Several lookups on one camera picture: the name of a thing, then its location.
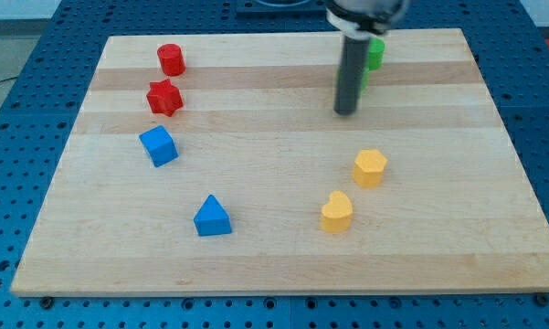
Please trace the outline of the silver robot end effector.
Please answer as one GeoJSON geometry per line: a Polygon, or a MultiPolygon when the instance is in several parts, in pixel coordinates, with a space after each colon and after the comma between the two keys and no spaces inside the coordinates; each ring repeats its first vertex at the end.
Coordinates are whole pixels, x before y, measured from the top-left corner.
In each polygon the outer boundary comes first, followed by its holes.
{"type": "Polygon", "coordinates": [[[328,22],[346,37],[382,36],[403,20],[409,0],[326,0],[328,22]]]}

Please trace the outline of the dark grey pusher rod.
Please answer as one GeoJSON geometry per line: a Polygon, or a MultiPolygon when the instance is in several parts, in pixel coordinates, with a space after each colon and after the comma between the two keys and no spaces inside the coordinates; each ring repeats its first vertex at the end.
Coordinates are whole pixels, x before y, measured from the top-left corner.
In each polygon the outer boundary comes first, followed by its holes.
{"type": "Polygon", "coordinates": [[[349,116],[357,110],[369,44],[369,38],[343,38],[334,96],[334,111],[339,115],[349,116]]]}

